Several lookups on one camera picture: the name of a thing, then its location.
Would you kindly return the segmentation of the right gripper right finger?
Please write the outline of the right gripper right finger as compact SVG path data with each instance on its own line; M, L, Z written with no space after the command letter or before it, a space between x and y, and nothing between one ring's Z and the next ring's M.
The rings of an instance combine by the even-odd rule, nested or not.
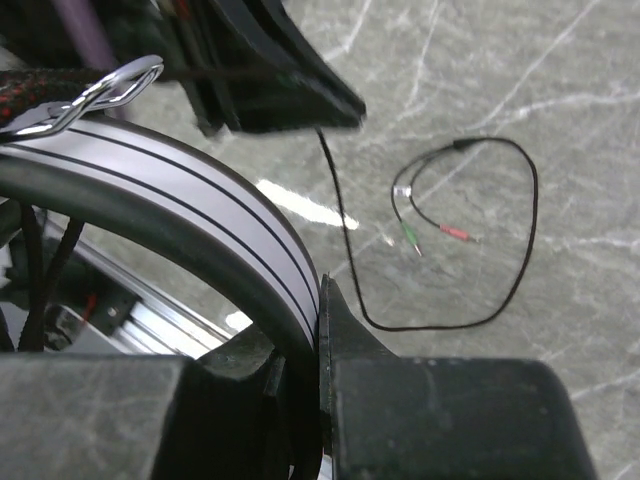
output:
M568 392L545 363L403 357L321 282L320 418L337 479L593 479Z

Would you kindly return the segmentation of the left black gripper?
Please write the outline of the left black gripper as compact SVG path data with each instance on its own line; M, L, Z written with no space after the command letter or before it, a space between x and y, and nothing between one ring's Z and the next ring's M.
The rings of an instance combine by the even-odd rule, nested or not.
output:
M211 1L213 66L173 1L3 1L1 48L30 67L112 71L145 55L184 89L199 130L216 135L357 129L366 105L323 60L281 1Z

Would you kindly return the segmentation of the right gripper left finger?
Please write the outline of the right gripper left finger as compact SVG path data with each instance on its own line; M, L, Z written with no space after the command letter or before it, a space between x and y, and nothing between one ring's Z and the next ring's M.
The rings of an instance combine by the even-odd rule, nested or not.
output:
M11 353L1 358L5 479L284 479L264 401L278 357L249 327L199 359Z

